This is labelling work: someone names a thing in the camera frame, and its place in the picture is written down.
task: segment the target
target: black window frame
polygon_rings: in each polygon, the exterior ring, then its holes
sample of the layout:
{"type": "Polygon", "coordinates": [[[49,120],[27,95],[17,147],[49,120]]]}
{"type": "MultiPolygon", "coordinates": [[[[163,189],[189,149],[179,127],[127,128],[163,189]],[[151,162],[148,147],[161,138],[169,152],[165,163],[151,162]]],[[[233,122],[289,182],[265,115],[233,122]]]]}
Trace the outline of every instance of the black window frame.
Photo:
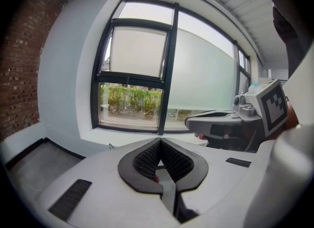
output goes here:
{"type": "Polygon", "coordinates": [[[170,95],[170,86],[172,80],[173,66],[174,66],[174,56],[176,50],[176,41],[177,41],[177,32],[178,32],[178,18],[179,12],[183,12],[187,15],[190,15],[205,24],[209,25],[216,31],[218,31],[221,35],[226,37],[234,47],[234,59],[237,62],[236,69],[236,84],[235,84],[235,95],[238,94],[239,91],[239,76],[240,72],[242,72],[248,79],[249,85],[251,83],[251,75],[239,65],[239,55],[238,51],[241,51],[243,55],[249,60],[249,57],[245,54],[242,48],[238,45],[238,43],[233,40],[225,31],[219,28],[217,25],[204,18],[203,16],[190,11],[184,7],[181,7],[178,3],[168,3],[164,1],[158,0],[121,0],[117,7],[112,12],[108,23],[106,24],[104,31],[102,33],[101,39],[98,44],[92,80],[91,80],[91,96],[90,96],[90,104],[91,104],[91,119],[92,119],[92,128],[104,128],[111,130],[119,130],[126,132],[141,132],[141,133],[158,133],[159,135],[163,135],[164,133],[190,133],[188,129],[169,129],[164,128],[168,110],[168,102],[170,95]],[[150,21],[144,19],[132,19],[132,18],[118,18],[122,9],[124,8],[127,2],[140,2],[140,3],[148,3],[155,4],[159,6],[164,6],[167,8],[172,8],[172,23],[165,24],[157,21],[150,21]],[[135,27],[135,28],[146,28],[146,29],[156,29],[160,31],[164,31],[167,33],[166,42],[163,52],[164,66],[163,73],[161,77],[151,77],[146,75],[138,75],[131,73],[120,73],[120,72],[106,72],[101,71],[101,65],[103,63],[103,56],[106,53],[106,49],[108,47],[109,40],[112,36],[112,32],[115,27],[135,27]],[[99,88],[101,83],[117,83],[117,84],[125,84],[125,85],[134,85],[134,86],[146,86],[151,88],[159,88],[162,89],[161,94],[161,102],[158,116],[158,124],[157,127],[142,127],[142,126],[126,126],[120,124],[110,124],[99,121],[100,119],[100,96],[99,96],[99,88]]]}

